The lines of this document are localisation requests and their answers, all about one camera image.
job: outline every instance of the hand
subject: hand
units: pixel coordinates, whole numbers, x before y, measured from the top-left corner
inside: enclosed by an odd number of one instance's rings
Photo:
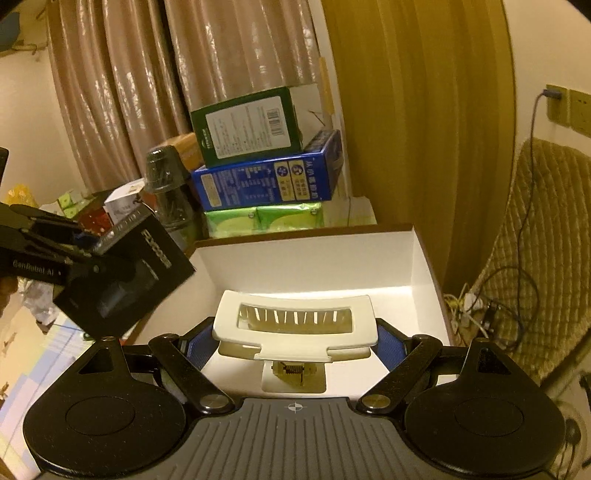
[[[10,295],[16,292],[18,288],[18,281],[16,277],[3,277],[0,278],[0,316],[8,302],[10,301]]]

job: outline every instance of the black box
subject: black box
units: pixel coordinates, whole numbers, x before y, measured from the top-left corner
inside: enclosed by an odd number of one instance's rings
[[[101,237],[94,253],[135,265],[132,278],[116,278],[106,271],[54,289],[54,303],[95,339],[121,337],[194,273],[189,259],[146,205]]]

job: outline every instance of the gray ribbed panel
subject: gray ribbed panel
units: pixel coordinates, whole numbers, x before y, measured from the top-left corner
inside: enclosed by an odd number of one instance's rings
[[[297,403],[298,411],[292,408]],[[43,480],[58,477],[46,473]],[[449,480],[416,457],[385,419],[353,412],[345,398],[248,398],[201,420],[159,465],[129,480]],[[547,480],[539,474],[532,480]]]

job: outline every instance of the blue box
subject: blue box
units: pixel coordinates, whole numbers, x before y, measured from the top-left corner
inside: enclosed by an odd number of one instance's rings
[[[338,130],[289,157],[201,167],[192,173],[205,211],[330,200],[343,166]]]

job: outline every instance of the white open box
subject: white open box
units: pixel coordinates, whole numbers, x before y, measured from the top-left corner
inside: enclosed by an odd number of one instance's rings
[[[334,232],[341,234],[327,235]],[[364,226],[281,237],[202,242],[191,256],[194,276],[158,307],[135,343],[188,332],[215,315],[225,290],[235,290],[294,299],[369,295],[375,316],[402,333],[426,333],[449,344],[438,288],[414,230]],[[269,396],[261,390],[262,367],[261,361],[216,352],[203,373],[230,395]],[[327,390],[319,396],[358,398],[386,373],[373,352],[327,364]]]

